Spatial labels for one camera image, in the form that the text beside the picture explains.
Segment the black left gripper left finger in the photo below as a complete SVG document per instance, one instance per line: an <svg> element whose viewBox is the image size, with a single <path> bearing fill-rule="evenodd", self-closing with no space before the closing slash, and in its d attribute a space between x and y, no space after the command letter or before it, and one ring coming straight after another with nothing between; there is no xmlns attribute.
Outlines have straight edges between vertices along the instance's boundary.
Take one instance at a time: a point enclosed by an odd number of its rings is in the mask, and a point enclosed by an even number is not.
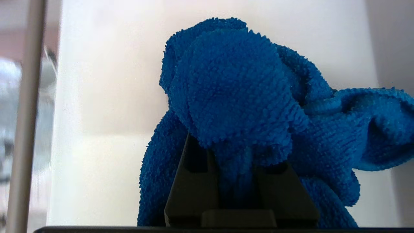
<svg viewBox="0 0 414 233"><path fill-rule="evenodd" d="M188 134L164 208L167 227L202 227L203 214L219 208L218 172L213 155Z"/></svg>

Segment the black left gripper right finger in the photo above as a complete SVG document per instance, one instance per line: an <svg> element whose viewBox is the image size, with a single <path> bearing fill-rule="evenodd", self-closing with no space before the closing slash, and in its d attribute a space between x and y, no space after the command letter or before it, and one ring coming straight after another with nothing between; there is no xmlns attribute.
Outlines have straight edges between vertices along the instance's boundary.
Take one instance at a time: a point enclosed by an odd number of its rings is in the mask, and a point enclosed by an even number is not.
<svg viewBox="0 0 414 233"><path fill-rule="evenodd" d="M277 227L316 227L320 214L290 163L257 168L264 209L273 211Z"/></svg>

